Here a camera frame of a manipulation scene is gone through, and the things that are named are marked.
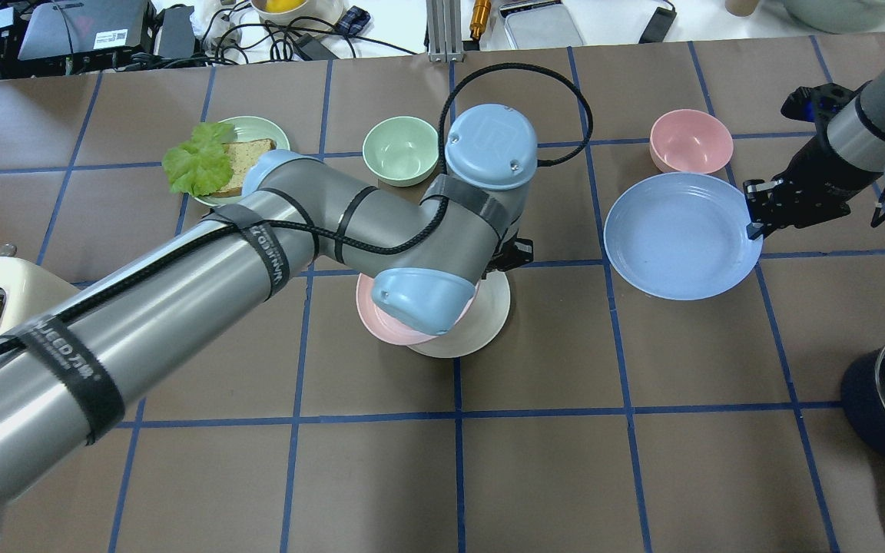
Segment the barcode sticker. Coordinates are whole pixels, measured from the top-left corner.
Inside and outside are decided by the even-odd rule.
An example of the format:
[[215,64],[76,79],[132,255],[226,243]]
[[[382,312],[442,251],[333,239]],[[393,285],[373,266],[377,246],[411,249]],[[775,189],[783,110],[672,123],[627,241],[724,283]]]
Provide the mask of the barcode sticker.
[[129,29],[126,28],[120,29],[120,31],[99,32],[94,36],[94,49],[124,46],[128,36]]

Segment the light blue cap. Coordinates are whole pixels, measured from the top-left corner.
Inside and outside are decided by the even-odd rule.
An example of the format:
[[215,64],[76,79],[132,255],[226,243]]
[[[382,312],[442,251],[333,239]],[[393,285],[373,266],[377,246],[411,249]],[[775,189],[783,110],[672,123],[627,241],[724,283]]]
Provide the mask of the light blue cap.
[[526,184],[538,168],[538,137],[528,118],[500,104],[467,109],[446,138],[446,165],[461,180],[485,190]]
[[245,181],[241,184],[241,196],[245,197],[255,192],[257,187],[261,185],[261,181],[268,176],[268,173],[275,171],[278,167],[288,164],[289,161],[295,160],[313,160],[319,161],[315,157],[309,155],[296,154],[295,151],[289,150],[272,150],[262,154],[255,164],[255,167],[249,169],[245,175]]
[[442,270],[400,267],[375,277],[371,299],[409,328],[441,336],[456,324],[475,290],[469,280]]

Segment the green bowl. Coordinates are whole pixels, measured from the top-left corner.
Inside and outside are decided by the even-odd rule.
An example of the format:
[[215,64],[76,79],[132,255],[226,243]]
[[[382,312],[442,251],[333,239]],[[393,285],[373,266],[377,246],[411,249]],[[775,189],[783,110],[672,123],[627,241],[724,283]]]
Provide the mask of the green bowl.
[[412,186],[426,179],[439,161],[436,129],[418,117],[393,117],[364,139],[364,162],[382,182]]

